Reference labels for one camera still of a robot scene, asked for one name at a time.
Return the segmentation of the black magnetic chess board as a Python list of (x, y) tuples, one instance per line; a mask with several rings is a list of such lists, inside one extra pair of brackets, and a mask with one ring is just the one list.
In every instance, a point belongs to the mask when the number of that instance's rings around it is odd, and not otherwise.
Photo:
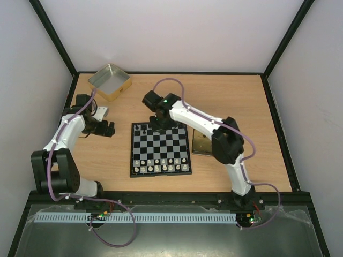
[(131, 125), (130, 177), (154, 177), (162, 175), (192, 174), (187, 126), (161, 132), (153, 131), (149, 123)]

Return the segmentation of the gold square tin box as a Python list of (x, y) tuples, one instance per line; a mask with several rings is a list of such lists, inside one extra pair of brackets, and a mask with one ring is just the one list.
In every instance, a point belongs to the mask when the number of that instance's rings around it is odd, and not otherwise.
[(90, 77), (88, 82), (97, 89), (97, 94), (108, 102), (117, 99), (132, 85), (130, 75), (114, 64), (105, 65)]

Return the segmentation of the gold tin lid tray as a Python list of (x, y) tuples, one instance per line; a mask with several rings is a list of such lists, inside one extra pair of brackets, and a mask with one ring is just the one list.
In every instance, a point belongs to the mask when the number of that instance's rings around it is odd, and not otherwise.
[(213, 156), (211, 140), (195, 129), (192, 137), (192, 153), (201, 156)]

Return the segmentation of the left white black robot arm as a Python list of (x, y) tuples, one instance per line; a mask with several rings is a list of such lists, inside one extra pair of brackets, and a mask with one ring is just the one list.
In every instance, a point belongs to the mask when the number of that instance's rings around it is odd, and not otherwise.
[(103, 197), (101, 183), (83, 178), (72, 156), (81, 134), (109, 138), (115, 134), (115, 124), (105, 120), (109, 109), (98, 107), (95, 95), (94, 90), (90, 95), (78, 94), (75, 104), (63, 110), (53, 138), (42, 150), (31, 154), (35, 186), (39, 194), (50, 195), (54, 201), (70, 197), (78, 201)]

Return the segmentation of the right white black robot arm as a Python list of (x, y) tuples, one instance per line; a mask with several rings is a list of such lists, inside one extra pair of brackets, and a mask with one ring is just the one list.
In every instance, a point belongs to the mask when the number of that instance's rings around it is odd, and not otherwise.
[(245, 171), (244, 140), (235, 119), (211, 116), (172, 93), (161, 97), (151, 90), (142, 103), (154, 113), (150, 117), (154, 131), (168, 130), (183, 123), (210, 139), (213, 157), (225, 165), (230, 176), (234, 205), (241, 210), (252, 207), (256, 190)]

